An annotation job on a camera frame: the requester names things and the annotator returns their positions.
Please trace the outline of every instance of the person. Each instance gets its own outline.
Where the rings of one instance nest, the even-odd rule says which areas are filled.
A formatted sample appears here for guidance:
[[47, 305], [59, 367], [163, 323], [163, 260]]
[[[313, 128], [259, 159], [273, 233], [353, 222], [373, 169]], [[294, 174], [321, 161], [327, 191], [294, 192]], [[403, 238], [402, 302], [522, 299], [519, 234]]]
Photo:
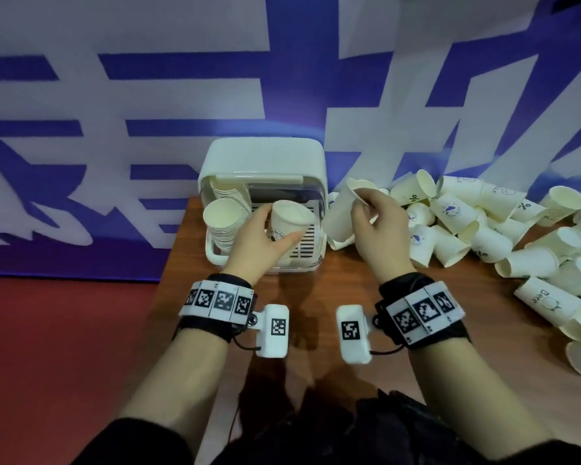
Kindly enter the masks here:
[[[357, 200], [351, 211], [357, 251], [384, 299], [401, 298], [411, 292], [408, 282], [421, 278], [409, 258], [407, 214], [378, 190], [357, 194], [371, 206], [367, 209]], [[263, 229], [270, 210], [270, 204], [263, 205], [251, 215], [237, 234], [225, 268], [209, 279], [254, 287], [300, 241], [300, 232], [276, 242], [266, 237]], [[379, 214], [374, 225], [369, 222], [371, 212]], [[229, 323], [185, 319], [116, 420], [85, 447], [75, 465], [193, 463], [233, 334]], [[528, 411], [473, 347], [462, 321], [419, 344], [408, 352], [427, 410], [408, 407], [409, 401], [399, 401], [404, 396], [380, 392], [380, 398], [357, 403], [354, 425], [318, 456], [301, 455], [301, 434], [286, 422], [277, 433], [254, 439], [249, 453], [222, 452], [214, 464], [581, 462], [581, 447], [556, 440]]]

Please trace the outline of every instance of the qr code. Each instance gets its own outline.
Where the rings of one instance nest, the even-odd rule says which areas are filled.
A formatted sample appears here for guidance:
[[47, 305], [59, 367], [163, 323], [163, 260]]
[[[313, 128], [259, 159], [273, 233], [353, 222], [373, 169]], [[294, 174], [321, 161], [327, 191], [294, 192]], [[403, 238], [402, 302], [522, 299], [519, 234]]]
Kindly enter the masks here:
[[418, 303], [413, 304], [416, 313], [422, 318], [424, 323], [441, 316], [441, 312], [435, 306], [431, 299], [420, 300]]
[[215, 297], [215, 303], [213, 304], [213, 308], [218, 308], [220, 310], [225, 310], [226, 312], [229, 312], [232, 310], [232, 303], [234, 301], [235, 301], [234, 294], [218, 290], [217, 296]]
[[359, 339], [359, 322], [357, 321], [343, 321], [342, 327], [342, 339], [343, 340], [358, 340]]
[[187, 300], [185, 301], [186, 305], [193, 305], [194, 301], [195, 301], [195, 295], [198, 293], [198, 289], [192, 289], [189, 291], [189, 296], [187, 297]]
[[442, 312], [448, 313], [454, 310], [454, 303], [450, 300], [450, 297], [448, 297], [445, 292], [438, 292], [433, 295], [433, 298], [439, 305], [439, 308], [441, 308]]
[[235, 313], [237, 315], [247, 315], [249, 312], [249, 304], [251, 303], [251, 299], [248, 297], [238, 296], [237, 297], [237, 306], [235, 307]]
[[271, 319], [271, 334], [273, 336], [286, 336], [286, 320], [284, 318]]
[[419, 320], [409, 308], [405, 308], [402, 312], [396, 313], [392, 319], [403, 334], [407, 334], [420, 326]]
[[209, 308], [214, 295], [214, 290], [200, 289], [200, 292], [198, 292], [198, 298], [195, 301], [196, 306]]

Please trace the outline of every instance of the person's left arm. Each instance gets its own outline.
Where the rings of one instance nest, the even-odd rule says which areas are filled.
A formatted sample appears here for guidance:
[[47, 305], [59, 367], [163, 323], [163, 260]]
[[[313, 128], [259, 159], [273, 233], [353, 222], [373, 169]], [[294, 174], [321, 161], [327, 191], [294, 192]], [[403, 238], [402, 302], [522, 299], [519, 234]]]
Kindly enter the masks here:
[[[272, 242], [264, 233], [271, 205], [263, 205], [241, 227], [228, 263], [211, 279], [252, 287], [295, 246], [301, 232]], [[180, 330], [120, 412], [86, 446], [74, 464], [137, 460], [193, 462], [209, 421], [228, 344], [230, 323], [187, 317]]]

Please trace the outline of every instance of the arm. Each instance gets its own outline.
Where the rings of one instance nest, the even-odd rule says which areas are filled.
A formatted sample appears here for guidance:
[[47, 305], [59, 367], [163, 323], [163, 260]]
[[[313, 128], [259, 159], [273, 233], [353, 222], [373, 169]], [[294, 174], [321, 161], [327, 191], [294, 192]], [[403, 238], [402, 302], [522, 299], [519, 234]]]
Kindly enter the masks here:
[[[383, 193], [360, 190], [358, 194], [379, 212], [371, 226], [364, 206], [356, 202], [352, 217], [357, 250], [385, 297], [385, 283], [391, 288], [397, 278], [415, 272], [409, 260], [407, 214]], [[438, 332], [426, 338], [428, 343], [423, 340], [421, 348], [411, 345], [411, 365], [426, 404], [490, 460], [551, 440], [550, 431], [531, 415], [473, 345], [458, 337], [466, 334], [462, 322], [455, 325], [450, 336]]]
[[[235, 237], [225, 275], [211, 278], [252, 287], [299, 243], [302, 232], [276, 242], [266, 237], [270, 211], [270, 204], [263, 205], [251, 215]], [[209, 422], [233, 331], [229, 323], [200, 317], [184, 317], [181, 326], [119, 418], [74, 463], [192, 461], [190, 452], [197, 454]]]

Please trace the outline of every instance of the forearm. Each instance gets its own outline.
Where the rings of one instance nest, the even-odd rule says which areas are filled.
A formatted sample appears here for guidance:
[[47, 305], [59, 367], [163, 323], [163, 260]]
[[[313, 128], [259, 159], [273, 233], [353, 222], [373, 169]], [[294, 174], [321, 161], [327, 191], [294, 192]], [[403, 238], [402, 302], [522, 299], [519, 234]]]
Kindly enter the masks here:
[[181, 330], [119, 416], [144, 419], [177, 431], [195, 456], [227, 352], [228, 343], [213, 334]]
[[412, 350], [410, 359], [426, 404], [489, 460], [554, 438], [466, 338]]

